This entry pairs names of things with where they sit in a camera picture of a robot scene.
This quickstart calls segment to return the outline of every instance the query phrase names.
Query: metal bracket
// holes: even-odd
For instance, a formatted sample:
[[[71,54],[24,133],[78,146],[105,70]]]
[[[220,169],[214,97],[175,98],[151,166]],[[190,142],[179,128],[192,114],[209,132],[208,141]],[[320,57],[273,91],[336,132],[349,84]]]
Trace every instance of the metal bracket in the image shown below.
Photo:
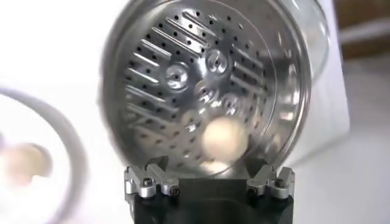
[[[124,172],[125,199],[131,203],[131,195],[138,194],[142,198],[150,198],[156,194],[157,185],[161,193],[168,196],[180,194],[179,180],[167,175],[158,165],[150,164],[145,170],[130,166]]]
[[[150,164],[146,167],[146,173],[154,179],[156,184],[161,186],[161,192],[168,196],[177,196],[180,194],[179,180],[167,175],[156,164]]]
[[[291,168],[283,167],[277,177],[271,166],[263,165],[246,183],[247,191],[254,191],[257,196],[264,195],[266,188],[269,187],[274,198],[286,199],[289,195],[294,195],[295,173]]]
[[[276,173],[274,172],[272,166],[263,165],[253,178],[246,181],[247,191],[253,190],[257,196],[263,195],[265,193],[266,186],[275,178]]]
[[[291,168],[283,167],[279,176],[271,182],[271,195],[274,198],[286,199],[294,195],[295,173]]]
[[[125,170],[124,180],[126,200],[131,194],[139,194],[143,198],[150,198],[156,194],[156,184],[153,179],[137,166],[130,166]]]

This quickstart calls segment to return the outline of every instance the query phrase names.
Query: perforated metal basket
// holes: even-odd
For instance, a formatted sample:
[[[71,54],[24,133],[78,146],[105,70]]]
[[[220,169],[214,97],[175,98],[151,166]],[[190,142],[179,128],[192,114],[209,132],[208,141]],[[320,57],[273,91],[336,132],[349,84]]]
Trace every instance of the perforated metal basket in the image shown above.
[[[186,177],[239,164],[202,151],[205,127],[221,116],[245,125],[243,157],[279,166],[311,91],[303,38],[271,0],[132,0],[109,36],[102,73],[104,115],[125,160],[144,166],[168,156],[167,172]]]

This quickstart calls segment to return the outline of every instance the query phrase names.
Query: white ball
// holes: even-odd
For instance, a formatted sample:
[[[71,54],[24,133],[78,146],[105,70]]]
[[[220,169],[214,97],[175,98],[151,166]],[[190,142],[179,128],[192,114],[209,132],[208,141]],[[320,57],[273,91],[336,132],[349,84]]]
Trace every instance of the white ball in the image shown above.
[[[248,147],[245,126],[232,117],[219,117],[210,122],[202,136],[206,156],[229,163],[238,160]]]

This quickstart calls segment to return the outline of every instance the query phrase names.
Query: black base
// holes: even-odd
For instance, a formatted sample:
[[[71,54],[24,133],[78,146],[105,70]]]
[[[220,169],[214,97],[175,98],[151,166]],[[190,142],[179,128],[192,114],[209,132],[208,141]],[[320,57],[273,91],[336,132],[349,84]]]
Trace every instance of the black base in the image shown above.
[[[292,224],[294,200],[255,197],[246,180],[180,179],[180,195],[135,196],[135,224]]]

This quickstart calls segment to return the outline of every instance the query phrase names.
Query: blurred glass bowl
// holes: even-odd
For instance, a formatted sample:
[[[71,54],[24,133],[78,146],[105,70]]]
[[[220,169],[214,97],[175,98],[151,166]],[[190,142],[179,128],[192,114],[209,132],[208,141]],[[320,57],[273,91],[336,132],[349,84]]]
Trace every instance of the blurred glass bowl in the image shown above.
[[[327,63],[330,37],[325,13],[317,0],[280,0],[290,11],[305,40],[310,60],[312,84]]]

